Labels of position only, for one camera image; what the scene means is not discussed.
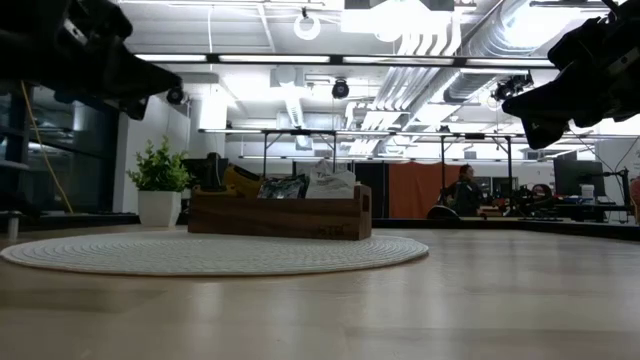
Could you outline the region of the orange partition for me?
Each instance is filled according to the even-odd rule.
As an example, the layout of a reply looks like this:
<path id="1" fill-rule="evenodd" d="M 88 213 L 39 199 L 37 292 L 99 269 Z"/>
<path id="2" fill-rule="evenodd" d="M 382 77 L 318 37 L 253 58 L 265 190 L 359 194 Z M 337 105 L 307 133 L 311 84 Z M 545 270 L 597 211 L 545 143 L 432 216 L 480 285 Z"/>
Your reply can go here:
<path id="1" fill-rule="evenodd" d="M 442 187 L 458 179 L 460 165 L 417 162 L 389 165 L 389 216 L 425 219 Z"/>

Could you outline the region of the black workstation frame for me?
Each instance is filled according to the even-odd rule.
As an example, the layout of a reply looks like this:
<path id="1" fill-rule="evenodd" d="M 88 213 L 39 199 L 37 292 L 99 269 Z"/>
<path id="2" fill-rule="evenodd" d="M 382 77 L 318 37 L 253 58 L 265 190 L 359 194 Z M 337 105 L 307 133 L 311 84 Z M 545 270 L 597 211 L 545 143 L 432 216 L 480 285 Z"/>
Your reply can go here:
<path id="1" fill-rule="evenodd" d="M 508 169 L 508 192 L 507 197 L 513 198 L 514 194 L 514 181 L 513 181 L 513 158 L 512 158 L 512 139 L 521 138 L 523 134 L 499 134 L 499 133 L 444 133 L 444 132 L 394 132 L 394 131 L 336 131 L 336 130 L 313 130 L 313 129 L 262 129 L 258 131 L 264 137 L 263 145 L 263 174 L 267 173 L 267 152 L 268 148 L 282 135 L 291 136 L 306 136 L 320 137 L 333 151 L 331 157 L 325 157 L 325 160 L 331 160 L 333 169 L 336 169 L 336 163 L 340 161 L 419 161 L 425 160 L 425 157 L 403 157 L 403 156 L 386 156 L 380 155 L 357 155 L 338 157 L 336 155 L 337 140 L 339 136 L 347 135 L 362 135 L 375 138 L 386 138 L 391 136 L 415 136 L 417 138 L 434 137 L 440 144 L 440 163 L 441 163 L 441 182 L 442 187 L 445 187 L 445 166 L 446 166 L 446 151 L 453 145 L 451 142 L 448 146 L 445 145 L 447 138 L 454 138 L 455 140 L 467 140 L 467 141 L 480 141 L 480 140 L 492 140 L 499 149 L 502 149 L 507 154 L 507 169 Z"/>

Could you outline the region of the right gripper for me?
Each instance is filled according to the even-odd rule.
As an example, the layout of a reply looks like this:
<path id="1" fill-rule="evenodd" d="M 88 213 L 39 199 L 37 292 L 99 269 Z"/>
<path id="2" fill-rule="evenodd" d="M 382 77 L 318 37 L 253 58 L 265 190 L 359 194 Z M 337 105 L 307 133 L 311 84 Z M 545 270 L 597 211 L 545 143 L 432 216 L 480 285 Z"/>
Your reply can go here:
<path id="1" fill-rule="evenodd" d="M 569 120 L 590 127 L 605 118 L 622 122 L 640 114 L 640 0 L 601 1 L 607 15 L 587 19 L 547 53 L 560 71 L 557 81 L 502 104 L 505 113 L 521 120 L 531 149 L 560 140 Z"/>

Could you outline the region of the silver ventilation duct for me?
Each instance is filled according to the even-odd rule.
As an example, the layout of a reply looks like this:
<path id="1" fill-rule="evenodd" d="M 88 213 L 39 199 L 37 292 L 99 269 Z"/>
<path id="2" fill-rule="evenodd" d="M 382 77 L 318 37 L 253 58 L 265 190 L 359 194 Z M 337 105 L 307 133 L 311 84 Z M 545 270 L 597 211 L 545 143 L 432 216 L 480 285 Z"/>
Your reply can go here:
<path id="1" fill-rule="evenodd" d="M 526 57 L 553 38 L 563 25 L 552 25 L 544 9 L 531 7 L 533 0 L 504 0 L 462 47 L 467 57 Z M 468 101 L 494 75 L 460 70 L 443 92 L 448 103 Z"/>

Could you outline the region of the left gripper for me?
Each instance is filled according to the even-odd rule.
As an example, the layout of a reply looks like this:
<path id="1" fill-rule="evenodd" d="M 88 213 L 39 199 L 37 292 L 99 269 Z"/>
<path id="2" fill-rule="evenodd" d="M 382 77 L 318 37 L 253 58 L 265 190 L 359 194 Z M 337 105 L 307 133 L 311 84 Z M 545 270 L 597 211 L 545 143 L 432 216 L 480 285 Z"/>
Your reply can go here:
<path id="1" fill-rule="evenodd" d="M 32 82 L 114 102 L 142 120 L 151 96 L 183 82 L 132 54 L 124 45 L 132 32 L 110 0 L 0 0 L 0 92 Z"/>

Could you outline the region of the black ceiling spotlight cluster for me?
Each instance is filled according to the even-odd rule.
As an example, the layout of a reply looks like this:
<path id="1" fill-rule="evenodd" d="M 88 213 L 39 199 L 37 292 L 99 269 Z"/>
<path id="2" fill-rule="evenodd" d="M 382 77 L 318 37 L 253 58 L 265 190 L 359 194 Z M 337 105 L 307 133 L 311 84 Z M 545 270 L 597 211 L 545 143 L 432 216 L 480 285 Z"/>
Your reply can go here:
<path id="1" fill-rule="evenodd" d="M 530 72 L 526 74 L 512 75 L 506 80 L 499 81 L 491 92 L 491 97 L 496 101 L 505 101 L 532 87 L 534 80 Z"/>

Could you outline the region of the dark blue blackcurrant tea packet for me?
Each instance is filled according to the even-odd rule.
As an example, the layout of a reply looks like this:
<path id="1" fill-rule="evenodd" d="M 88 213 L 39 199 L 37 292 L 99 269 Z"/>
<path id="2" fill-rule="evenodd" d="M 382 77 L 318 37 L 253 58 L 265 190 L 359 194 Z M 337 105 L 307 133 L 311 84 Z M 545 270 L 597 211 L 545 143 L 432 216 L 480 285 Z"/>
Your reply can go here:
<path id="1" fill-rule="evenodd" d="M 259 199 L 303 199 L 308 188 L 304 174 L 284 178 L 269 178 L 258 192 Z"/>

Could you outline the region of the black metal table frame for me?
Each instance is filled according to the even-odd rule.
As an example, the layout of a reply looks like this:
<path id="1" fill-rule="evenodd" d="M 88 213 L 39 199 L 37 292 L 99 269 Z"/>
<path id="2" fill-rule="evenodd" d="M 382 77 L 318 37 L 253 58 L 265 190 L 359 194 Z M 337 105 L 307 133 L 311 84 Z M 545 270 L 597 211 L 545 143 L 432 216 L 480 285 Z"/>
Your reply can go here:
<path id="1" fill-rule="evenodd" d="M 139 217 L 130 214 L 43 215 L 30 218 L 17 214 L 21 231 L 61 230 L 120 225 L 139 225 Z M 454 230 L 521 230 L 562 235 L 605 238 L 640 243 L 640 226 L 517 220 L 491 218 L 488 220 L 426 220 L 426 219 L 373 219 L 374 229 L 454 229 Z"/>

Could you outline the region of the white round woven placemat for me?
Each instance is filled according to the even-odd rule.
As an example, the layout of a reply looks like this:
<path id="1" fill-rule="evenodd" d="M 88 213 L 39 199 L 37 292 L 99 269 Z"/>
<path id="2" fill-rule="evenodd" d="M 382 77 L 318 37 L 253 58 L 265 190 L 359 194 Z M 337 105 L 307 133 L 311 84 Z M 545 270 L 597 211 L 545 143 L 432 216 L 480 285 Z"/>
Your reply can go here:
<path id="1" fill-rule="evenodd" d="M 425 257 L 411 238 L 323 240 L 185 230 L 51 238 L 9 246 L 0 258 L 40 269 L 136 276 L 271 276 L 380 268 Z"/>

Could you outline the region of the person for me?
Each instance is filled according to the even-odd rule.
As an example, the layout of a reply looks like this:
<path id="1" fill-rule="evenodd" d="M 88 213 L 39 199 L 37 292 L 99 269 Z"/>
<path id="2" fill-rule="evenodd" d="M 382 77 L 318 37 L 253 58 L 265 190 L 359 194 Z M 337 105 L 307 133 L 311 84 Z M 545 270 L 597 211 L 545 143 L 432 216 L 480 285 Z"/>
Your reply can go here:
<path id="1" fill-rule="evenodd" d="M 444 204 L 460 217 L 477 216 L 483 193 L 474 179 L 471 165 L 463 165 L 459 169 L 458 179 L 447 186 L 442 195 Z"/>
<path id="2" fill-rule="evenodd" d="M 546 184 L 535 184 L 527 191 L 525 199 L 530 203 L 553 201 L 553 192 Z"/>

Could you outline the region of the small green potted plant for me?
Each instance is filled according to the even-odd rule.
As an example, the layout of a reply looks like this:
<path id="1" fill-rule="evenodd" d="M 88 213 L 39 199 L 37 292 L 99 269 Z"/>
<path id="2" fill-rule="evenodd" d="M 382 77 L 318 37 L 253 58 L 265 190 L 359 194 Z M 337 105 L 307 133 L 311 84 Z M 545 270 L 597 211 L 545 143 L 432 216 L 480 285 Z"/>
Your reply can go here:
<path id="1" fill-rule="evenodd" d="M 182 193 L 191 181 L 183 164 L 185 152 L 171 152 L 169 137 L 162 136 L 158 147 L 148 140 L 136 154 L 136 168 L 127 176 L 138 191 L 137 212 L 146 227 L 173 227 L 181 213 Z"/>

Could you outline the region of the wooden three-compartment tea box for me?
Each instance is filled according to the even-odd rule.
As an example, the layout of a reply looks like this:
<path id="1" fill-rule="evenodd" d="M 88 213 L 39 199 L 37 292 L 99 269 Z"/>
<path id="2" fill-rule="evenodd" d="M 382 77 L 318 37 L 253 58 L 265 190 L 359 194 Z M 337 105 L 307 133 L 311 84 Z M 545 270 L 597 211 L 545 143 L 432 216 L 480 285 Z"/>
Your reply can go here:
<path id="1" fill-rule="evenodd" d="M 329 240 L 371 236 L 371 189 L 351 199 L 251 199 L 196 191 L 190 201 L 190 233 Z"/>

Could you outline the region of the black overhead light beam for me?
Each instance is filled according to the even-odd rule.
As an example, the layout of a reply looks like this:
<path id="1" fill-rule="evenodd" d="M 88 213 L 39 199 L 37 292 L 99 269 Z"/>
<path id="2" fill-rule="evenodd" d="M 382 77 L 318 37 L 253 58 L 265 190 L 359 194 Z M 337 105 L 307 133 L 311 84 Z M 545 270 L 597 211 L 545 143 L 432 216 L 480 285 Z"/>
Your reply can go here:
<path id="1" fill-rule="evenodd" d="M 218 53 L 140 53 L 136 57 L 157 64 L 226 64 L 226 65 L 328 65 L 390 66 L 469 69 L 554 69 L 546 58 L 536 57 L 466 57 L 400 55 L 331 55 L 331 54 L 218 54 Z"/>

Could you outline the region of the white orange tea packet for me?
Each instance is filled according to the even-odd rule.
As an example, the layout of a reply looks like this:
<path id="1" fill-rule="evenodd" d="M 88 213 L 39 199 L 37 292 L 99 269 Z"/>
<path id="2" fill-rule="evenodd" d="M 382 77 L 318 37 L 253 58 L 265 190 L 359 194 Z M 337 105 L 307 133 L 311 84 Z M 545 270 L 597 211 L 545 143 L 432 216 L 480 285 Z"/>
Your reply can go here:
<path id="1" fill-rule="evenodd" d="M 312 164 L 306 171 L 306 175 L 311 181 L 324 179 L 333 174 L 333 164 L 326 159 L 319 160 Z"/>
<path id="2" fill-rule="evenodd" d="M 352 199 L 356 185 L 356 175 L 350 171 L 324 173 L 312 171 L 306 199 Z"/>

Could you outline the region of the black desk monitor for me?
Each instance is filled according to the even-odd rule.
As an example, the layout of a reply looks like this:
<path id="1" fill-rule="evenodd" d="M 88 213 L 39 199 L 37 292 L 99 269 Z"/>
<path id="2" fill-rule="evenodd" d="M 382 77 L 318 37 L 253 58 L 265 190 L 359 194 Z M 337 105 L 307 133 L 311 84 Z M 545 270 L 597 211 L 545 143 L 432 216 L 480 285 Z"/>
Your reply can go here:
<path id="1" fill-rule="evenodd" d="M 184 159 L 182 165 L 189 174 L 187 187 L 193 189 L 199 186 L 206 191 L 222 190 L 224 172 L 228 164 L 228 159 L 216 152 L 208 153 L 205 158 Z"/>
<path id="2" fill-rule="evenodd" d="M 582 185 L 593 185 L 596 197 L 606 195 L 603 166 L 600 162 L 556 158 L 553 167 L 557 195 L 581 195 Z"/>

